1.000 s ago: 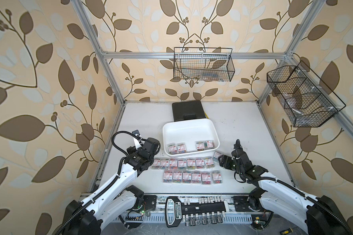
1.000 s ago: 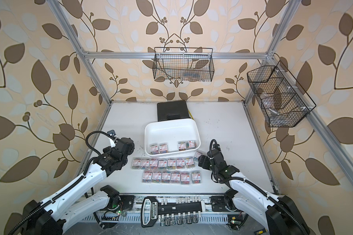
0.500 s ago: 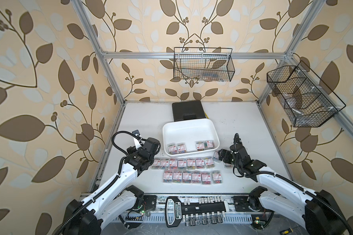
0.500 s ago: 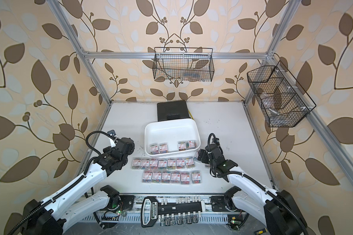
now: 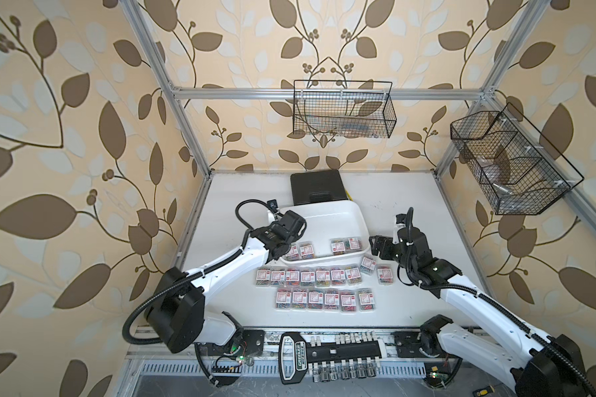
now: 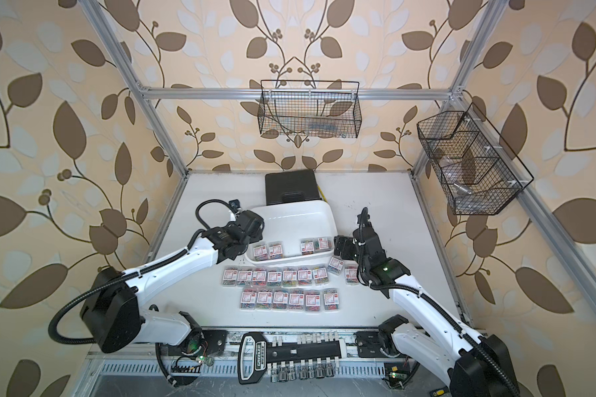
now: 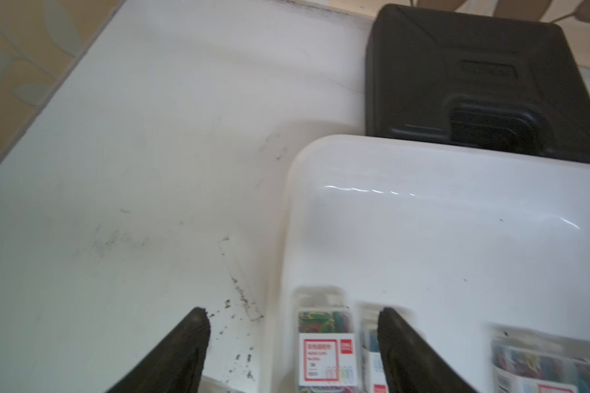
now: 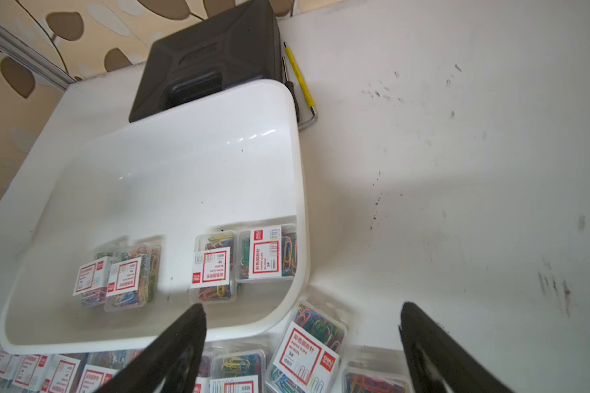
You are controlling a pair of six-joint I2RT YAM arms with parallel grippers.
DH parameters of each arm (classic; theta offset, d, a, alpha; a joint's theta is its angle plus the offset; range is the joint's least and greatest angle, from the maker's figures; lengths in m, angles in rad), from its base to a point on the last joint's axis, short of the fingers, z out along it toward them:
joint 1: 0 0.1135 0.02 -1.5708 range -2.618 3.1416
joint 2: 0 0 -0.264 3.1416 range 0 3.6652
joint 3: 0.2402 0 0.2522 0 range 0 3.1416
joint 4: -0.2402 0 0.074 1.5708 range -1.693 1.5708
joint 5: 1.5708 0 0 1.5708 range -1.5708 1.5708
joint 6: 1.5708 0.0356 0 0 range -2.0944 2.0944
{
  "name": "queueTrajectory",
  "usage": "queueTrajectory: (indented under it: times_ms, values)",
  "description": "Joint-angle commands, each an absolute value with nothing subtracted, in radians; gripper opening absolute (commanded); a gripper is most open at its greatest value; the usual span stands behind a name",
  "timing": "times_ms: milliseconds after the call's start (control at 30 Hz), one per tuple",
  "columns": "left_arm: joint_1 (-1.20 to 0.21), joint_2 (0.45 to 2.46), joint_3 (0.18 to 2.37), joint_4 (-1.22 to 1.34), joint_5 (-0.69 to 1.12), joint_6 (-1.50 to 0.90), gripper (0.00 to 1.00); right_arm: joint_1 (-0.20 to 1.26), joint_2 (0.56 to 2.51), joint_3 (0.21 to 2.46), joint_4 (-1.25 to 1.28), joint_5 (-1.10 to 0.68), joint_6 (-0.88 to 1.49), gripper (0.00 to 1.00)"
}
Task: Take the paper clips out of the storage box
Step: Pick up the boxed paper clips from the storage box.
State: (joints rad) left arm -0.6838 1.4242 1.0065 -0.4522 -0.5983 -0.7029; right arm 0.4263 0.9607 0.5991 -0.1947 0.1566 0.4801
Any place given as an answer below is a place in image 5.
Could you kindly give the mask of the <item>white plastic storage tray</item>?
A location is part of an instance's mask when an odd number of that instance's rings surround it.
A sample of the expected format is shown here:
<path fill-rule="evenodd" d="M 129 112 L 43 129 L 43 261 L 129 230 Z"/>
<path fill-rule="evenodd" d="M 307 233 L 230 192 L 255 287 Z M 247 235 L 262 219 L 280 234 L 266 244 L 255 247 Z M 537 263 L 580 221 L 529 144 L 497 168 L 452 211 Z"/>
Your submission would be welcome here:
<path fill-rule="evenodd" d="M 296 243 L 310 243 L 315 257 L 289 261 L 285 256 L 279 260 L 288 266 L 323 266 L 334 263 L 351 263 L 369 254 L 369 230 L 359 205 L 350 200 L 329 201 L 324 203 L 303 204 L 280 208 L 281 213 L 293 211 L 306 220 L 306 232 Z M 347 241 L 357 238 L 360 249 L 335 255 L 332 251 L 333 240 Z"/>

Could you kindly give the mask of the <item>paper clip box eleventh removed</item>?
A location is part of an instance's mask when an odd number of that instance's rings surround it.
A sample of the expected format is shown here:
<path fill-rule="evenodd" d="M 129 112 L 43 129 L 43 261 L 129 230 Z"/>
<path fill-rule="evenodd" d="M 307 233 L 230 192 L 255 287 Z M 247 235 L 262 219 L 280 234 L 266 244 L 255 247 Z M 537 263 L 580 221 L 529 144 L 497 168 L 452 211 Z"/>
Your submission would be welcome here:
<path fill-rule="evenodd" d="M 308 295 L 307 289 L 293 289 L 291 291 L 291 308 L 292 309 L 307 309 L 308 306 Z"/>

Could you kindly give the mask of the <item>paper clip box fifteenth removed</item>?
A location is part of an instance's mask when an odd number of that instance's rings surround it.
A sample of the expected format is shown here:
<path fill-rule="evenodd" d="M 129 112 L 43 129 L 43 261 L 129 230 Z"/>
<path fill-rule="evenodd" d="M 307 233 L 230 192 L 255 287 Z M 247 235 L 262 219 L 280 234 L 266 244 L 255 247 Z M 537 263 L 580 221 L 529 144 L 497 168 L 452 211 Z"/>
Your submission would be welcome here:
<path fill-rule="evenodd" d="M 357 291 L 357 300 L 360 310 L 372 311 L 375 309 L 375 299 L 371 289 L 359 289 Z"/>

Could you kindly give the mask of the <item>paper clip box twelfth removed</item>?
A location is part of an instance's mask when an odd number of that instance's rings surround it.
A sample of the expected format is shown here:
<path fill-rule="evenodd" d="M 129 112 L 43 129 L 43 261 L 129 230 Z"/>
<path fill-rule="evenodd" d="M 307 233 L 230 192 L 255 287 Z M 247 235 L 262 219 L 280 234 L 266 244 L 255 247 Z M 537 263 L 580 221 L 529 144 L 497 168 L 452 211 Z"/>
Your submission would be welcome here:
<path fill-rule="evenodd" d="M 318 289 L 310 289 L 308 291 L 307 309 L 309 310 L 323 310 L 324 309 L 324 292 Z"/>

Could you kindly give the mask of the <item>paper clip box thirteenth removed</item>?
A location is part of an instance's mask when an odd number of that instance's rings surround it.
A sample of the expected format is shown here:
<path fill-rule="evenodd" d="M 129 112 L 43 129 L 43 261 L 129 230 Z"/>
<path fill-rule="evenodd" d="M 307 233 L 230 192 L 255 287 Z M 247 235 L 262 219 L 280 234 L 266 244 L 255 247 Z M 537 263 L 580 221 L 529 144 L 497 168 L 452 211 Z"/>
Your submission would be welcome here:
<path fill-rule="evenodd" d="M 324 306 L 326 311 L 340 310 L 340 294 L 337 289 L 328 289 L 324 292 Z"/>

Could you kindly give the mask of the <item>paper clip box fourteenth removed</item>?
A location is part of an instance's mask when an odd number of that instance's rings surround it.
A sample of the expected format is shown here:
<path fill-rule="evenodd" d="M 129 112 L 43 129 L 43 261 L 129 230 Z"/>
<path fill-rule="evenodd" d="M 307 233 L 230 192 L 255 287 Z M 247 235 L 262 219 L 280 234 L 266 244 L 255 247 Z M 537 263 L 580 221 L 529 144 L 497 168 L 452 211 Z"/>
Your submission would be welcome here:
<path fill-rule="evenodd" d="M 352 290 L 341 290 L 339 292 L 340 310 L 343 313 L 355 313 L 358 309 L 356 294 Z"/>

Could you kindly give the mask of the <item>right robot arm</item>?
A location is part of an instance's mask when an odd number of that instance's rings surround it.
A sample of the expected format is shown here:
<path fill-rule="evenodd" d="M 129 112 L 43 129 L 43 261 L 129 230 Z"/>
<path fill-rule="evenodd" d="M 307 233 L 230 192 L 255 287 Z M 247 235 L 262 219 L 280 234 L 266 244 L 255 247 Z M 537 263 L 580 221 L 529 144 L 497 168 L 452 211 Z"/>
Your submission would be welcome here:
<path fill-rule="evenodd" d="M 474 335 L 438 314 L 420 327 L 425 355 L 457 356 L 518 396 L 596 396 L 574 341 L 552 337 L 485 294 L 458 267 L 433 256 L 418 228 L 401 228 L 393 238 L 372 236 L 369 244 L 374 256 L 395 261 L 411 286 L 458 309 L 488 334 Z"/>

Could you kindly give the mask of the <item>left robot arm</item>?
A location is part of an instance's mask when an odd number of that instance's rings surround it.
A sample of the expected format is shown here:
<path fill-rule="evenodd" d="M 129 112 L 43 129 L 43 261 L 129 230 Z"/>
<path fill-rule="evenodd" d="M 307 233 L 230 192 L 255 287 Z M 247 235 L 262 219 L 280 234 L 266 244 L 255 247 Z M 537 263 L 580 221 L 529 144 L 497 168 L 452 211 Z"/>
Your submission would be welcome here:
<path fill-rule="evenodd" d="M 240 214 L 240 209 L 250 203 L 266 208 L 273 221 L 254 228 Z M 307 221 L 301 215 L 280 211 L 274 200 L 243 200 L 236 206 L 235 216 L 246 228 L 241 244 L 203 266 L 167 271 L 153 295 L 129 314 L 121 331 L 124 341 L 135 346 L 162 343 L 172 353 L 193 346 L 200 369 L 217 388 L 230 382 L 225 376 L 213 374 L 203 363 L 200 345 L 228 347 L 228 352 L 221 355 L 225 358 L 235 358 L 246 348 L 243 326 L 226 311 L 217 314 L 208 310 L 207 304 L 242 274 L 285 256 L 307 229 Z"/>

